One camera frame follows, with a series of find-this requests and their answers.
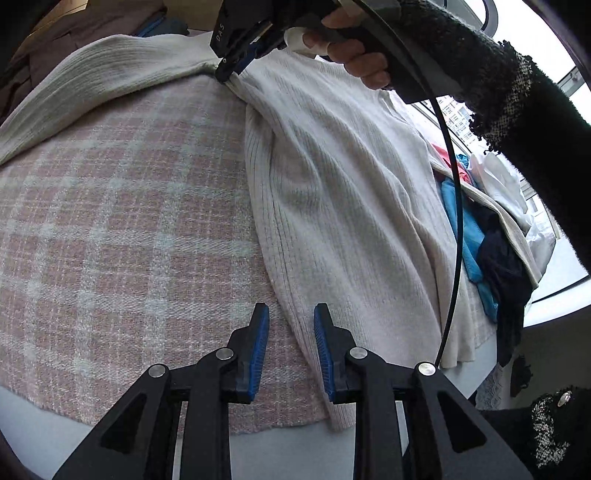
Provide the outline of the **bare right hand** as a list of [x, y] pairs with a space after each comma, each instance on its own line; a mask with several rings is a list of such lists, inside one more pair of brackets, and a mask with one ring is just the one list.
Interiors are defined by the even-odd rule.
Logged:
[[288, 49], [310, 58], [327, 56], [370, 90], [387, 89], [391, 84], [387, 57], [370, 51], [359, 39], [331, 41], [327, 33], [303, 27], [290, 28], [286, 34]]

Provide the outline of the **black tweed sleeve forearm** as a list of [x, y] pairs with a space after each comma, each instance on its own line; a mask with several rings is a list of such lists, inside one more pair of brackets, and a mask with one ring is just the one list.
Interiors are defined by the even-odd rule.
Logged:
[[398, 21], [461, 87], [472, 132], [518, 168], [590, 265], [590, 126], [535, 64], [431, 1], [404, 1]]

